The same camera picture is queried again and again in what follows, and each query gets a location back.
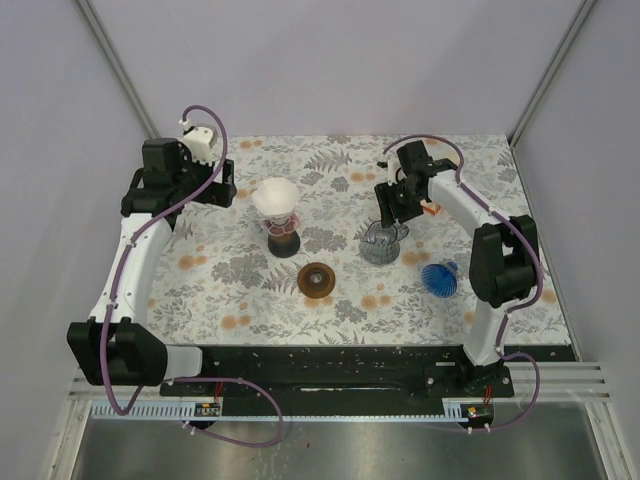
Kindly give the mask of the white paper coffee filter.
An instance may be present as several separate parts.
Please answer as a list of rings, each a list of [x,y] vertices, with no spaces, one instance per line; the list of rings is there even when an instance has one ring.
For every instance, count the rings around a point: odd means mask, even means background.
[[[300,191],[290,180],[274,177],[261,181],[251,198],[265,219],[283,223],[295,212]]]

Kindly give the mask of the coffee filter pack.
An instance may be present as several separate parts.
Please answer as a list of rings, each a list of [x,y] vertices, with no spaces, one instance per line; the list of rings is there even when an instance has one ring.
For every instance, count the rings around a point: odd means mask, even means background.
[[[427,166],[428,178],[432,178],[436,174],[442,172],[456,170],[457,168],[458,166],[448,158],[433,160]],[[439,204],[430,201],[428,198],[423,199],[420,204],[422,209],[432,216],[436,216],[441,210],[441,206]]]

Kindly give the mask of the dark carafe with red rim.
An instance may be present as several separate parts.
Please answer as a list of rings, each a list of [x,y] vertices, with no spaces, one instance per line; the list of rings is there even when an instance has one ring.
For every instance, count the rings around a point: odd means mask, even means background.
[[[294,231],[281,236],[268,236],[268,249],[277,258],[290,258],[300,249],[299,234]]]

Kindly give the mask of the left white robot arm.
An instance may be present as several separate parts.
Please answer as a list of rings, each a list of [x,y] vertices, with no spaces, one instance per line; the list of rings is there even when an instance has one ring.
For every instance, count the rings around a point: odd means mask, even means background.
[[[116,257],[89,317],[73,322],[67,343],[87,382],[157,386],[182,377],[192,393],[205,395],[217,382],[198,347],[167,346],[147,328],[157,264],[184,207],[183,199],[228,208],[236,194],[234,164],[215,160],[216,135],[194,130],[179,139],[156,138],[142,146],[142,166],[121,200]]]

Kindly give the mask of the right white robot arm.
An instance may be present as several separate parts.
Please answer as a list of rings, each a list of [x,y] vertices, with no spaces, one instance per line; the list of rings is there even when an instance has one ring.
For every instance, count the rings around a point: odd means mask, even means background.
[[[476,296],[475,321],[463,350],[470,362],[455,371],[457,388],[469,396],[491,382],[486,366],[504,358],[512,313],[535,304],[542,293],[538,232],[529,215],[508,216],[467,185],[460,147],[443,137],[409,135],[384,148],[392,160],[377,166],[386,179],[374,188],[381,225],[404,224],[440,205],[472,240],[468,278]]]

